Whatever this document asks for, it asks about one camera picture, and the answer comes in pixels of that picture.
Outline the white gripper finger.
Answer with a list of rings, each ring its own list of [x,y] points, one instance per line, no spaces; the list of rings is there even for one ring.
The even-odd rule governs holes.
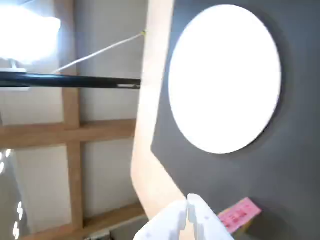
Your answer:
[[[134,236],[134,240],[178,240],[186,228],[188,201],[177,200],[162,209]]]
[[[197,194],[189,193],[188,219],[193,224],[195,240],[234,240],[208,204]]]

